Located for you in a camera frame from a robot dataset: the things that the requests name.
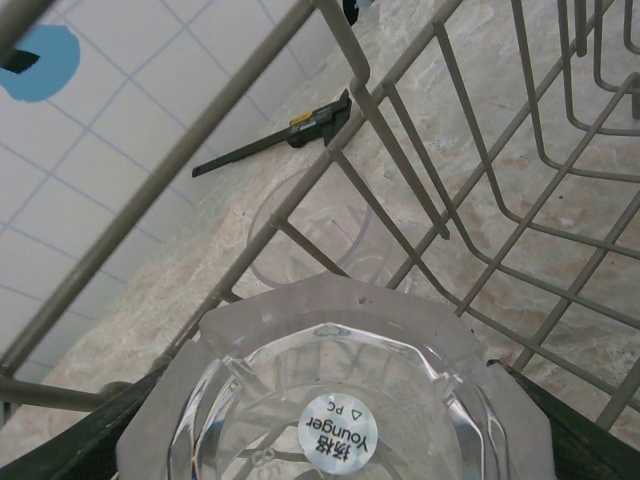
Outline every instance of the black handle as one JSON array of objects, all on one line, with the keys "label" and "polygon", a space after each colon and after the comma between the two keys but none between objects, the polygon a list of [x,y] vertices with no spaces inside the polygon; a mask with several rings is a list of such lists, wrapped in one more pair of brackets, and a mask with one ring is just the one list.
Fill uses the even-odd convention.
[{"label": "black handle", "polygon": [[268,137],[261,138],[249,145],[245,145],[238,150],[234,150],[233,152],[227,153],[226,155],[222,155],[221,157],[215,158],[207,163],[203,163],[202,165],[194,168],[191,171],[191,176],[193,178],[199,177],[200,175],[204,175],[216,168],[224,167],[229,163],[237,162],[238,160],[242,160],[243,158],[250,157],[254,153],[258,153],[265,148],[269,148],[276,143],[280,143],[287,139],[289,136],[289,128],[285,128],[284,130],[280,130],[279,132],[273,133]]}]

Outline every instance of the round sticker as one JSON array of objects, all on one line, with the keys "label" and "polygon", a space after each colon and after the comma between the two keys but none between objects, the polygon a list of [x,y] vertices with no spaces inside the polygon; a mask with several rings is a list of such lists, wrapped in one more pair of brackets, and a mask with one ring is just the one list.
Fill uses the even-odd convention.
[{"label": "round sticker", "polygon": [[298,440],[307,459],[332,475],[360,470],[378,444],[378,426],[371,410],[344,393],[316,397],[302,412]]}]

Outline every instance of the white tile wall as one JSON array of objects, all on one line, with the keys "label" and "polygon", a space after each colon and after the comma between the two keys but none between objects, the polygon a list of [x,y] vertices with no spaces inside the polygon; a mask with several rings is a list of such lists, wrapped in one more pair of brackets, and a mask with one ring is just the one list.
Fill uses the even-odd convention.
[{"label": "white tile wall", "polygon": [[291,92],[306,80],[304,72],[288,50],[283,50],[249,89],[256,106],[267,117],[278,111]]},{"label": "white tile wall", "polygon": [[193,33],[230,75],[272,28],[258,0],[214,1],[191,25]]},{"label": "white tile wall", "polygon": [[46,175],[6,148],[0,148],[0,172],[0,222],[6,223]]},{"label": "white tile wall", "polygon": [[182,22],[189,22],[209,3],[209,0],[164,0],[163,3]]},{"label": "white tile wall", "polygon": [[80,65],[70,82],[49,100],[88,124],[126,77],[82,37]]},{"label": "white tile wall", "polygon": [[45,102],[16,102],[0,88],[4,113],[0,143],[51,170],[82,134],[82,127]]},{"label": "white tile wall", "polygon": [[103,112],[93,130],[153,170],[184,129],[142,89],[129,83]]},{"label": "white tile wall", "polygon": [[[48,101],[0,88],[0,352],[294,0],[60,0],[81,60]],[[17,378],[40,381],[211,188],[191,168],[256,139],[333,40],[314,16],[105,263]]]},{"label": "white tile wall", "polygon": [[74,260],[14,230],[0,235],[0,285],[44,299]]},{"label": "white tile wall", "polygon": [[84,1],[68,18],[128,73],[133,73],[181,28],[158,0]]},{"label": "white tile wall", "polygon": [[2,310],[0,310],[0,326],[2,327],[0,352],[3,352],[36,313],[40,302],[0,287],[0,305],[2,305]]},{"label": "white tile wall", "polygon": [[23,233],[79,258],[114,215],[94,201],[50,178],[13,225]]},{"label": "white tile wall", "polygon": [[185,125],[191,124],[227,83],[227,74],[188,32],[181,33],[136,80]]},{"label": "white tile wall", "polygon": [[[259,0],[274,22],[279,22],[296,0]],[[327,53],[336,45],[322,14],[314,12],[307,23],[291,39],[291,51],[306,75],[322,66]]]},{"label": "white tile wall", "polygon": [[113,211],[119,211],[147,172],[92,133],[85,135],[56,176]]}]

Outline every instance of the yellow label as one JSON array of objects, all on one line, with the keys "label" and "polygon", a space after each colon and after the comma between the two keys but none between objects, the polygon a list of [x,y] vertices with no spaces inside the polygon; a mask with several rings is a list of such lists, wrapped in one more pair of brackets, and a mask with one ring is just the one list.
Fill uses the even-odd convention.
[{"label": "yellow label", "polygon": [[302,123],[305,120],[307,120],[309,117],[311,117],[311,114],[313,112],[307,112],[304,115],[300,115],[299,117],[294,118],[293,120],[291,120],[289,122],[289,125],[296,125],[297,123]]}]

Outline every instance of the clear plastic container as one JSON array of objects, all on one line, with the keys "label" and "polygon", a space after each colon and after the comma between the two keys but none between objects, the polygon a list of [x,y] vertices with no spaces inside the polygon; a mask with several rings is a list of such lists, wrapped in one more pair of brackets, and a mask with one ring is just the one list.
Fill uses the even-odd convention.
[{"label": "clear plastic container", "polygon": [[[249,241],[305,172],[295,173],[269,194],[253,218]],[[390,278],[390,263],[399,265],[401,255],[393,236],[336,165],[327,170],[289,221],[351,278],[381,284]],[[276,235],[251,265],[256,278],[272,288],[324,270],[284,234]]]},{"label": "clear plastic container", "polygon": [[209,312],[123,480],[552,479],[549,423],[448,306],[323,274]]}]

